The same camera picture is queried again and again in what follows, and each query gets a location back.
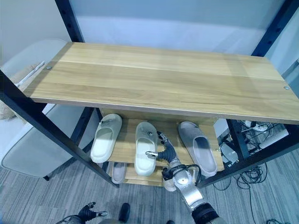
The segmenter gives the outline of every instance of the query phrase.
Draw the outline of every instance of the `slipper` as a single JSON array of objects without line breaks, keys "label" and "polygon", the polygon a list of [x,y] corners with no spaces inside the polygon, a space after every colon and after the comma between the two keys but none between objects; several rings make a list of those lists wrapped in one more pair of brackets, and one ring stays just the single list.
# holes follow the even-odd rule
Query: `slipper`
[{"label": "slipper", "polygon": [[156,167],[156,159],[145,154],[157,151],[158,134],[149,122],[141,122],[136,128],[135,171],[138,175],[149,176]]},{"label": "slipper", "polygon": [[106,162],[113,152],[113,148],[120,132],[122,119],[118,114],[108,114],[103,117],[95,133],[90,157],[95,163]]},{"label": "slipper", "polygon": [[125,180],[127,170],[127,164],[124,162],[114,162],[112,166],[112,177],[113,183],[123,183]]},{"label": "slipper", "polygon": [[192,122],[184,121],[178,125],[178,133],[194,163],[201,168],[201,174],[214,176],[217,164],[209,141],[200,128]]}]

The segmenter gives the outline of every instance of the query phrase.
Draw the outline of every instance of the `gray slipper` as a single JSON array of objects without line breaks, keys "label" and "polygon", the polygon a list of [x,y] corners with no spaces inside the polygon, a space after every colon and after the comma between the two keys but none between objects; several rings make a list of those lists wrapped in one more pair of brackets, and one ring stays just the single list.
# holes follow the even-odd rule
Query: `gray slipper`
[{"label": "gray slipper", "polygon": [[178,133],[194,163],[201,168],[201,174],[214,176],[217,164],[209,141],[200,128],[192,122],[184,121],[178,125]]},{"label": "gray slipper", "polygon": [[123,183],[125,180],[127,170],[127,164],[124,162],[114,162],[112,166],[112,177],[113,183]]}]

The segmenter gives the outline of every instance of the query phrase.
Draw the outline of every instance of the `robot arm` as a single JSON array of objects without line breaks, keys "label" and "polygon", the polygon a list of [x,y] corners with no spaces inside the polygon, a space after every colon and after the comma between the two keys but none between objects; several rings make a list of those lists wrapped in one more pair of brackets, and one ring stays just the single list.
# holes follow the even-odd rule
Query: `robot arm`
[{"label": "robot arm", "polygon": [[[196,224],[226,224],[226,222],[220,218],[213,207],[207,203],[203,195],[192,182],[192,175],[188,168],[198,165],[186,166],[181,164],[172,143],[167,137],[157,132],[161,143],[165,146],[163,152],[146,152],[146,155],[155,157],[156,159],[164,159],[169,162],[170,168],[163,169],[162,176],[167,181],[173,179],[176,188],[181,193],[182,199],[185,202],[188,210],[192,214],[192,217]],[[199,180],[201,170],[199,168],[199,176],[196,184]]]}]

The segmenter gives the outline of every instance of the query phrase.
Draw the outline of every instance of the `shoe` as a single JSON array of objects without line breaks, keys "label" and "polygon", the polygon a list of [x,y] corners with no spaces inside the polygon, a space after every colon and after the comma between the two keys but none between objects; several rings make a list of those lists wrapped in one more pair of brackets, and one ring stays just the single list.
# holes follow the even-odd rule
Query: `shoe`
[{"label": "shoe", "polygon": [[135,171],[138,175],[149,176],[156,167],[156,159],[145,154],[157,151],[158,134],[149,122],[141,122],[136,128]]},{"label": "shoe", "polygon": [[163,179],[163,186],[166,190],[170,191],[170,192],[173,192],[173,191],[176,191],[176,186],[174,185],[174,182],[172,179],[170,180],[164,180],[164,178],[162,177]]},{"label": "shoe", "polygon": [[178,125],[178,133],[193,162],[199,165],[201,174],[214,176],[217,164],[209,141],[200,128],[192,122],[184,121]]},{"label": "shoe", "polygon": [[94,136],[90,157],[95,163],[106,162],[113,152],[117,136],[121,130],[122,119],[118,114],[103,117]]},{"label": "shoe", "polygon": [[118,216],[118,220],[127,223],[130,216],[130,205],[128,203],[124,203],[121,206],[120,214]]},{"label": "shoe", "polygon": [[127,164],[124,162],[114,162],[112,166],[112,177],[111,180],[113,183],[119,184],[123,183],[125,180],[127,170]]}]

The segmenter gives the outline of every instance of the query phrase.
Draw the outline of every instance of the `shelf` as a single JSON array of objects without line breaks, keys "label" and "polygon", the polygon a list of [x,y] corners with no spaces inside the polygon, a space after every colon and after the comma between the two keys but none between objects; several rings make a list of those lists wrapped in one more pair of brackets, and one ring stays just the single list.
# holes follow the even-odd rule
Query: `shelf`
[{"label": "shelf", "polygon": [[[135,143],[135,130],[137,125],[144,120],[140,119],[124,119],[122,121],[121,131],[117,137],[113,153],[108,159],[109,161],[116,162],[125,162],[125,163],[134,163],[135,162],[135,152],[136,152],[136,143]],[[177,132],[177,123],[176,122],[162,122],[162,121],[152,121],[148,120],[152,125],[156,127],[157,130],[163,132],[172,142],[175,147],[176,153],[179,156],[182,164],[189,165],[193,164],[193,161],[184,147],[178,132]],[[218,171],[224,169],[222,157],[217,149],[218,141],[215,136],[213,125],[200,125],[201,130],[209,138],[210,145],[212,148],[213,155],[217,162]],[[158,152],[164,151],[163,145],[158,141]],[[156,166],[167,166],[166,161],[157,161]]]},{"label": "shelf", "polygon": [[265,57],[68,43],[24,92],[39,103],[299,124]]},{"label": "shelf", "polygon": [[[112,175],[112,168],[109,170],[109,175]],[[134,164],[129,163],[127,164],[127,171],[124,183],[162,187],[162,167],[156,167],[156,169],[150,176],[140,176],[135,172]]]}]

